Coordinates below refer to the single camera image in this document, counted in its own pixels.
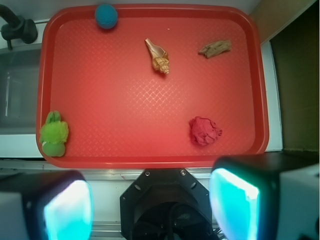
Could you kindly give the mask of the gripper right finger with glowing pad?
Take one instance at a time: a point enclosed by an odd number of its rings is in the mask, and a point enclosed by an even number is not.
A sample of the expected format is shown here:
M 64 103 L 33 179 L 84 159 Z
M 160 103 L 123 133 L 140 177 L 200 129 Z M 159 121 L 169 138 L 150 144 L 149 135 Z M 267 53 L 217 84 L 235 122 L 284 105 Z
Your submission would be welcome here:
M 212 214 L 228 240 L 317 240 L 320 160 L 269 152 L 218 158 L 209 178 Z

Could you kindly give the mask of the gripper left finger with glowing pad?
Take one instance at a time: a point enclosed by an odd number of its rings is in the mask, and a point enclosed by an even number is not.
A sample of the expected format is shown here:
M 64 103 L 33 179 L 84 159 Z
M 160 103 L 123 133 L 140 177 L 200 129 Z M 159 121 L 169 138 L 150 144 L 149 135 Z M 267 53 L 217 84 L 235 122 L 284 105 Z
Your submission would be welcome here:
M 0 178 L 2 240 L 88 240 L 93 219 L 91 186 L 76 170 Z

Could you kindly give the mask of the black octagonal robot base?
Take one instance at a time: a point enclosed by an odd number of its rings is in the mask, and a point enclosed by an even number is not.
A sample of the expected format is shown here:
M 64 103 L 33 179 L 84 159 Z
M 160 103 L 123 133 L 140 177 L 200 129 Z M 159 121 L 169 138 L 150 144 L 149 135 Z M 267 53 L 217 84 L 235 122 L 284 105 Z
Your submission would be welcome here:
M 146 169 L 119 198 L 127 240 L 217 240 L 209 191 L 187 170 Z

